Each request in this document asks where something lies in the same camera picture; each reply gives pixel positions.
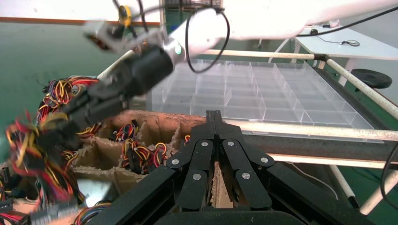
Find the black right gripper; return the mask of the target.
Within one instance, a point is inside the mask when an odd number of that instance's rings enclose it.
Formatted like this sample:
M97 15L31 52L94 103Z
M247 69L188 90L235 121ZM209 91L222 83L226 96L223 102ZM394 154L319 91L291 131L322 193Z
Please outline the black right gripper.
M50 149L75 139L83 129L125 110L128 102L124 97L146 94L172 71L169 55L157 45L122 60L111 73L111 78L84 86L62 111L49 115L40 129L38 145Z

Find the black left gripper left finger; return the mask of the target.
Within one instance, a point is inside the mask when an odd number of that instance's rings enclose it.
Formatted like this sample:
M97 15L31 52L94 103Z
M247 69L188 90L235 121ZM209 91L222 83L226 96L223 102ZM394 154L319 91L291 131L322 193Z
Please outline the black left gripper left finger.
M144 177L133 189L93 217L90 225L154 225L174 209L201 211L214 171L215 111L191 128L186 146Z

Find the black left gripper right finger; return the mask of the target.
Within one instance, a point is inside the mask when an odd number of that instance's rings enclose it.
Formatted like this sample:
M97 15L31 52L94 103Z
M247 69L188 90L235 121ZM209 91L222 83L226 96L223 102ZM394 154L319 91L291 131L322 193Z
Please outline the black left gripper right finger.
M368 225L358 211L245 142L241 128L215 112L215 136L221 169L231 179L242 212L240 225Z

